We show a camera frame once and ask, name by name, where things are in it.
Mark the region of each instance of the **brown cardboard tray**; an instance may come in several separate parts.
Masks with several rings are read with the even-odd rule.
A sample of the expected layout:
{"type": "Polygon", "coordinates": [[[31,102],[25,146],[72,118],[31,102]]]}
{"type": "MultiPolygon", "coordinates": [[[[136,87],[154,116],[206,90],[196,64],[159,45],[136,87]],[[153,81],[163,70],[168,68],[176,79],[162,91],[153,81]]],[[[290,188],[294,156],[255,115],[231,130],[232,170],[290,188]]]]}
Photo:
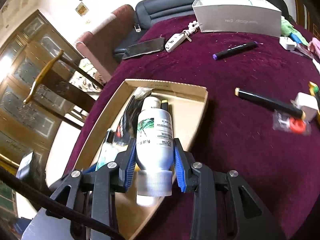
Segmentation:
{"type": "MultiPolygon", "coordinates": [[[[75,169],[96,163],[102,141],[108,128],[116,130],[121,116],[137,87],[154,88],[152,96],[167,99],[172,116],[173,137],[179,138],[185,151],[190,150],[206,110],[208,92],[205,87],[159,80],[126,79],[116,90],[92,128],[78,156],[75,169]]],[[[156,204],[145,207],[136,203],[135,177],[127,193],[116,193],[116,214],[119,232],[133,240],[159,208],[164,197],[156,204]]]]}

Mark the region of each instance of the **metal screw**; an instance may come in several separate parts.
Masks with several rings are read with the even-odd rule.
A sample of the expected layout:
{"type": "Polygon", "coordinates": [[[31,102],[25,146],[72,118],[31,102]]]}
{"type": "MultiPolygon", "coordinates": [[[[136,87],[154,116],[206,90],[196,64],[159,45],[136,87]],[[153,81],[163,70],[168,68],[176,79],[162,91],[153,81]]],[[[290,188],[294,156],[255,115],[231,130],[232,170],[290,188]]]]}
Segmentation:
{"type": "Polygon", "coordinates": [[[117,164],[115,162],[111,162],[111,163],[108,163],[107,166],[109,169],[113,169],[117,166],[117,164]]]}
{"type": "Polygon", "coordinates": [[[193,165],[192,165],[195,169],[200,169],[201,167],[202,167],[202,163],[200,163],[200,162],[195,162],[195,163],[193,163],[193,165]]]}
{"type": "Polygon", "coordinates": [[[229,171],[229,174],[231,177],[237,177],[239,175],[238,171],[235,170],[229,171]]]}
{"type": "Polygon", "coordinates": [[[81,174],[80,171],[73,171],[73,172],[71,173],[71,177],[76,178],[76,177],[79,177],[80,174],[81,174]]]}

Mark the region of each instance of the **gray storage box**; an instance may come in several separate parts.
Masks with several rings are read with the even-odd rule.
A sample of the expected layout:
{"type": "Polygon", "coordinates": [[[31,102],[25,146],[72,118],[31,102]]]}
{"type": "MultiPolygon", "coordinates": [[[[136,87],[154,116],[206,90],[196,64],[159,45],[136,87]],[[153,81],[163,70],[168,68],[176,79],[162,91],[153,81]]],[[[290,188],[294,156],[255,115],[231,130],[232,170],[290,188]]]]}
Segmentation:
{"type": "Polygon", "coordinates": [[[281,11],[266,0],[195,0],[201,32],[245,32],[281,36],[281,11]]]}

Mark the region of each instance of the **purple velvet cloth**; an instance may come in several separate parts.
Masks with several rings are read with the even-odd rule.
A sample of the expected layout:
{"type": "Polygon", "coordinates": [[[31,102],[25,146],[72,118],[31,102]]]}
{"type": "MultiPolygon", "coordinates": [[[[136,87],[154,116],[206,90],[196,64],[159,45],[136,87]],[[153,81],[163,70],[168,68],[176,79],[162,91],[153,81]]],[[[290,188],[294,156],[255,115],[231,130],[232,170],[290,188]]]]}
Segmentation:
{"type": "MultiPolygon", "coordinates": [[[[155,24],[143,41],[169,39],[187,28],[195,16],[155,24]]],[[[311,34],[298,28],[307,40],[311,34]]],[[[197,161],[215,171],[237,170],[291,237],[310,213],[320,192],[320,131],[313,122],[310,136],[272,129],[272,112],[241,100],[236,87],[284,102],[298,92],[308,93],[308,82],[320,84],[309,59],[284,50],[278,38],[249,33],[201,33],[173,52],[162,51],[123,61],[105,86],[72,151],[72,169],[93,124],[125,78],[157,79],[207,87],[208,109],[192,148],[197,161]],[[214,61],[212,54],[246,41],[258,48],[214,61]]],[[[193,195],[173,195],[144,228],[138,239],[189,239],[193,195]]]]}

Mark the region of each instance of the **green cloth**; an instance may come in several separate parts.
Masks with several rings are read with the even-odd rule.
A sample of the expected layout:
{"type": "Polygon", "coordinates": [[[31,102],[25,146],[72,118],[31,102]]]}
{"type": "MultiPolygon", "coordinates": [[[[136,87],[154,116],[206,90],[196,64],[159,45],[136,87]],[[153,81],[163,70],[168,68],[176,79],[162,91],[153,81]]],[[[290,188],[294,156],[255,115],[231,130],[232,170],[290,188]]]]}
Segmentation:
{"type": "Polygon", "coordinates": [[[298,32],[295,28],[293,28],[293,25],[289,23],[283,16],[281,16],[281,35],[284,37],[289,37],[291,33],[297,35],[298,38],[302,41],[302,43],[308,46],[308,42],[302,36],[302,34],[298,32]]]}

